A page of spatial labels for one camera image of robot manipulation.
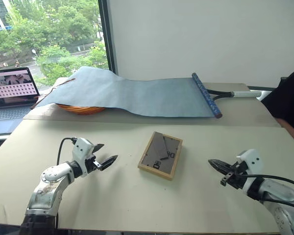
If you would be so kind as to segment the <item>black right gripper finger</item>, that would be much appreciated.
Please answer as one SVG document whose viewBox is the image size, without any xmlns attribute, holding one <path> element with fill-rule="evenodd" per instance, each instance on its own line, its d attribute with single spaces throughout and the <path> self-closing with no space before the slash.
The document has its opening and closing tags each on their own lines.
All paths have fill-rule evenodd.
<svg viewBox="0 0 294 235">
<path fill-rule="evenodd" d="M 221 160 L 217 159 L 209 159 L 208 163 L 214 168 L 214 169 L 231 169 L 231 165 L 223 162 Z"/>
<path fill-rule="evenodd" d="M 212 167 L 223 175 L 227 175 L 232 172 L 232 166 L 229 164 L 212 164 Z"/>
</svg>

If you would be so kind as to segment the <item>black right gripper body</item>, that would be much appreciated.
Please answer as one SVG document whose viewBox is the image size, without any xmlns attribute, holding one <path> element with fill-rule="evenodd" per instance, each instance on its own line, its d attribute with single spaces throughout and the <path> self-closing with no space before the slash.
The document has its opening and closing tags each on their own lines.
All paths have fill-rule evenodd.
<svg viewBox="0 0 294 235">
<path fill-rule="evenodd" d="M 248 166 L 246 163 L 235 162 L 232 166 L 232 172 L 229 172 L 227 175 L 224 175 L 220 181 L 221 185 L 226 186 L 227 184 L 231 185 L 235 189 L 242 189 L 247 177 L 246 170 Z"/>
</svg>

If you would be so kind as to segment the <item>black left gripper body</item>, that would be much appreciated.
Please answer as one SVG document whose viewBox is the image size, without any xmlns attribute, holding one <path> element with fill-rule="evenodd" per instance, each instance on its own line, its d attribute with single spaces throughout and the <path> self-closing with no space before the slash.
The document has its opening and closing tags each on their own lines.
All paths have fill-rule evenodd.
<svg viewBox="0 0 294 235">
<path fill-rule="evenodd" d="M 96 156 L 93 155 L 91 158 L 85 160 L 85 167 L 88 173 L 91 173 L 95 170 L 101 170 L 102 164 L 96 160 Z"/>
</svg>

